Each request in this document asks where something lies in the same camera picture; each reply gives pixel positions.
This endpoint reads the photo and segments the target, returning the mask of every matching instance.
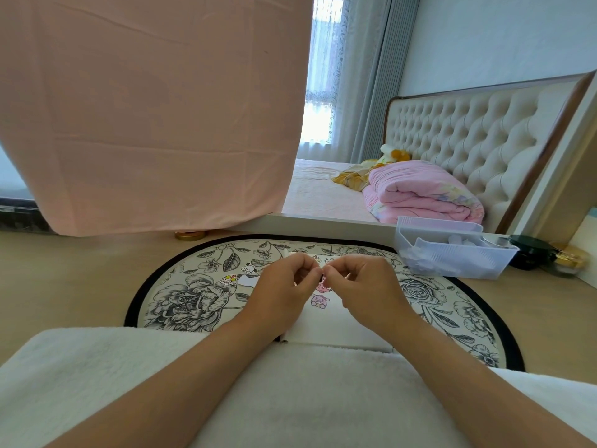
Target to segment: forearm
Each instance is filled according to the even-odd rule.
[[[186,447],[236,378],[272,339],[241,318],[224,324],[48,448]]]
[[[477,448],[593,447],[429,324],[412,320],[385,336],[414,366]]]

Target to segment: black mat border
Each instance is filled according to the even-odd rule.
[[[149,293],[151,287],[156,283],[156,281],[169,269],[174,267],[174,265],[184,259],[185,257],[196,253],[200,250],[204,250],[205,248],[213,247],[216,245],[224,244],[226,242],[232,242],[235,240],[250,240],[250,239],[265,239],[265,240],[295,240],[297,242],[305,242],[305,239],[308,239],[309,242],[313,242],[314,244],[345,244],[345,245],[354,245],[356,247],[369,247],[369,248],[377,248],[378,250],[388,251],[390,253],[396,253],[392,247],[386,247],[385,245],[374,244],[372,242],[362,242],[360,240],[340,240],[340,239],[322,239],[322,238],[305,238],[300,236],[283,236],[283,235],[268,235],[268,234],[243,234],[237,236],[228,236],[222,237],[216,240],[209,240],[208,242],[204,242],[198,244],[194,247],[191,247],[187,250],[184,250],[182,253],[174,256],[164,265],[159,267],[155,272],[149,275],[149,278],[145,280],[145,282],[141,285],[135,296],[132,298],[131,304],[127,310],[127,316],[124,319],[124,326],[125,327],[137,327],[137,322],[139,319],[139,312],[141,311],[141,306],[143,301],[145,300],[146,295]],[[506,323],[502,320],[502,318],[494,311],[493,308],[489,306],[489,304],[484,301],[479,294],[477,294],[473,289],[469,286],[464,284],[458,278],[454,277],[444,277],[447,280],[451,281],[454,285],[458,286],[459,289],[464,291],[468,297],[471,298],[478,306],[481,308],[483,313],[489,318],[491,323],[496,329],[497,334],[502,341],[502,346],[504,347],[504,353],[506,354],[506,368],[513,370],[513,371],[525,371],[524,361],[522,359],[522,353],[520,348],[518,347],[518,343],[516,339],[514,339],[514,335],[512,335],[510,329],[506,325]]]

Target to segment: lace curtain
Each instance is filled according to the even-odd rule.
[[[347,162],[387,0],[314,0],[297,157]]]

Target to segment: floral mat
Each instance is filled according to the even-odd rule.
[[[205,242],[172,258],[147,278],[131,302],[125,326],[213,331],[243,308],[260,272],[283,257],[285,250],[326,257],[384,256],[422,319],[486,365],[524,371],[510,330],[467,285],[456,278],[415,275],[392,248],[354,240],[261,234]],[[313,300],[325,302],[318,292]]]

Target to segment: folded comforter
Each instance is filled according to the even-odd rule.
[[[382,223],[399,216],[481,223],[483,205],[443,168],[411,160],[376,168],[363,189],[367,209]]]

